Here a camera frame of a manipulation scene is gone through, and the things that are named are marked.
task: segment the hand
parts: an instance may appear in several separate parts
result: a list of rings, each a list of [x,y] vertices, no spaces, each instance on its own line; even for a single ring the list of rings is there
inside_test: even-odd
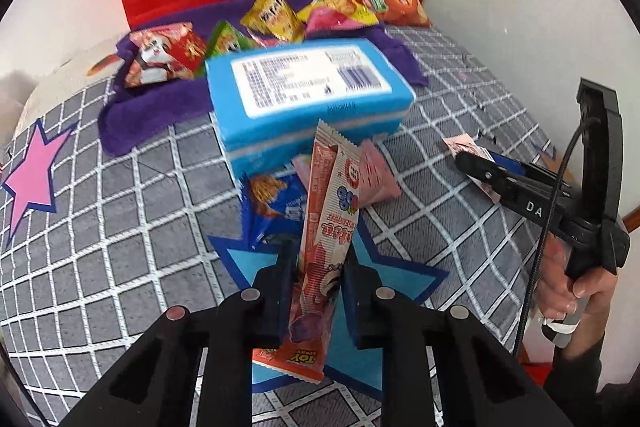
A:
[[[583,314],[609,314],[618,277],[604,268],[588,271],[575,283],[564,274],[571,247],[549,233],[540,263],[540,280],[534,298],[542,314],[550,319],[564,319],[575,312],[577,298],[590,297]]]

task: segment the orange chip bag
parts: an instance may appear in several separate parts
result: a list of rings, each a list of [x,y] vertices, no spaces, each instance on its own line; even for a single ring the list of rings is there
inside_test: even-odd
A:
[[[420,0],[356,0],[378,19],[397,26],[431,26]]]
[[[274,35],[281,41],[300,42],[304,36],[302,24],[285,0],[255,0],[240,23],[250,30]]]
[[[320,121],[311,156],[300,280],[294,286],[289,334],[280,348],[254,349],[254,362],[319,383],[331,338],[340,272],[358,222],[360,152]]]

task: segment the gray checkered blanket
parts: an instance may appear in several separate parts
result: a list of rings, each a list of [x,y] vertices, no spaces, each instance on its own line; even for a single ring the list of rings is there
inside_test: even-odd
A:
[[[450,272],[427,306],[465,305],[511,347],[539,230],[460,174],[442,138],[480,132],[479,144],[526,162],[538,160],[548,139],[487,68],[436,28],[387,31],[411,48],[431,84],[416,89],[401,128],[379,144],[402,195],[362,215],[381,254]],[[43,117],[49,136],[78,122],[54,164],[56,214],[28,210],[6,245],[12,198],[0,193],[0,326],[53,425],[167,307],[196,311],[236,291],[206,241],[241,232],[214,115],[112,158],[102,153],[96,123],[111,93],[110,81],[102,82]],[[33,130],[11,144],[6,172]],[[442,423],[433,363],[431,376]],[[261,427],[371,426],[380,403],[325,380],[255,394],[253,415]]]

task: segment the finger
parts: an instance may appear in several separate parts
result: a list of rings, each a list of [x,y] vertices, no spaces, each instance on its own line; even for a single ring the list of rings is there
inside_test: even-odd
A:
[[[577,308],[577,299],[574,296],[567,298],[566,296],[558,295],[542,279],[538,281],[534,297],[545,317],[555,318],[558,314],[572,314]]]
[[[573,281],[564,274],[564,268],[550,259],[540,262],[540,279],[543,280],[558,295],[575,300],[572,291]]]
[[[553,321],[563,321],[566,318],[566,313],[547,309],[545,307],[540,307],[540,306],[538,306],[538,308],[540,308],[540,313],[542,313],[543,317],[546,317]]]
[[[562,270],[566,268],[569,255],[571,254],[571,247],[567,245],[562,239],[558,239],[552,233],[546,236],[544,259],[553,261],[553,263],[559,264]]]
[[[595,293],[613,293],[617,282],[618,276],[601,267],[593,268],[574,283],[572,291],[578,298]]]

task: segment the metal screw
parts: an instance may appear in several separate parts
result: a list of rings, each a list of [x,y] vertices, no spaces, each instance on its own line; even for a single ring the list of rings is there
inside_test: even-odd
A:
[[[240,294],[243,301],[255,301],[260,297],[260,290],[255,288],[247,288],[246,290],[242,290]]]
[[[376,290],[376,297],[378,299],[382,299],[383,301],[388,301],[396,296],[396,292],[394,292],[393,288],[388,288],[386,286],[380,286]]]
[[[449,313],[454,319],[464,320],[469,316],[469,310],[467,310],[464,306],[456,304],[452,306],[449,310]]]
[[[187,311],[182,306],[171,306],[166,311],[166,318],[170,321],[179,321],[187,314]]]

